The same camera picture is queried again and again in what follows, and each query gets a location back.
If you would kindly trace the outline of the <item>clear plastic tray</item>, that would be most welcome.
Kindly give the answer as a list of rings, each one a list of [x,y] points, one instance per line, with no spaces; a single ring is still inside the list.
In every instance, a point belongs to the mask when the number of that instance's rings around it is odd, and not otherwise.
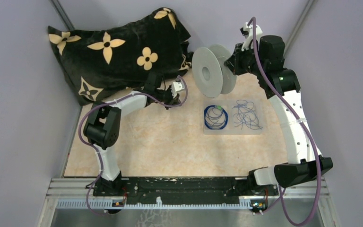
[[[205,135],[260,135],[266,120],[255,99],[207,100],[202,110]]]

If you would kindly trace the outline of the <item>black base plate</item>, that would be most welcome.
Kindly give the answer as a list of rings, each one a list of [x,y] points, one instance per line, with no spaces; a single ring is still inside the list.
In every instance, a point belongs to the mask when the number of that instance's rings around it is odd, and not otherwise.
[[[153,203],[157,197],[166,204],[216,204],[237,202],[239,196],[277,196],[275,186],[253,188],[245,177],[122,177],[114,182],[99,179],[95,197],[119,196],[126,202]]]

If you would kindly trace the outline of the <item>aluminium rail frame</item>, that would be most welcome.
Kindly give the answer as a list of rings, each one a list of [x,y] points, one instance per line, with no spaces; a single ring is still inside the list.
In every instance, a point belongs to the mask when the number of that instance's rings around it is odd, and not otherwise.
[[[53,178],[40,227],[288,227],[310,213],[315,182],[253,192],[245,177],[126,177],[117,189]]]

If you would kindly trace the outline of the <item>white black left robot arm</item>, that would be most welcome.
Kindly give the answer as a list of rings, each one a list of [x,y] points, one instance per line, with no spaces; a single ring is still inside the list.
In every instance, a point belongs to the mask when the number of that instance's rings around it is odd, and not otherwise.
[[[143,109],[150,104],[159,104],[166,109],[182,106],[186,99],[180,100],[180,93],[188,96],[188,88],[182,76],[177,76],[165,89],[161,89],[163,76],[150,74],[143,86],[133,89],[120,98],[107,102],[95,102],[82,117],[78,126],[78,137],[82,143],[94,149],[99,174],[97,179],[106,180],[104,189],[112,196],[122,192],[123,183],[116,161],[114,145],[120,135],[122,117]]]

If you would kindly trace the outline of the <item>black blanket with beige flowers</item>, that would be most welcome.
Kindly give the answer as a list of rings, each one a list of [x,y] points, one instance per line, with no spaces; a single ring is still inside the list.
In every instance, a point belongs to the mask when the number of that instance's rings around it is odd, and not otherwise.
[[[60,31],[49,26],[47,34],[81,106],[140,87],[151,72],[169,80],[192,67],[190,33],[171,8],[158,8],[140,20],[106,30]]]

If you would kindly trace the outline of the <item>white perforated cable spool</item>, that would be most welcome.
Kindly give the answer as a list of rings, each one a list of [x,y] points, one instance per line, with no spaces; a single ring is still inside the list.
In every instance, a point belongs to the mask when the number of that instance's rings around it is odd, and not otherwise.
[[[222,45],[198,48],[192,57],[192,74],[197,88],[208,98],[233,91],[237,76],[225,66],[232,54]]]

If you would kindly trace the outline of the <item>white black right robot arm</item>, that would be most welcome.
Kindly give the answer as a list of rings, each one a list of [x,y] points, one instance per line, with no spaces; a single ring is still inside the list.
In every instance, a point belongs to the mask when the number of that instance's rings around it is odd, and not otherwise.
[[[261,194],[266,185],[284,188],[316,180],[333,168],[333,161],[323,157],[308,137],[309,127],[303,111],[300,84],[296,73],[284,67],[285,43],[276,35],[248,37],[236,44],[225,66],[234,74],[251,73],[258,79],[279,119],[287,150],[287,162],[251,170],[247,188]]]

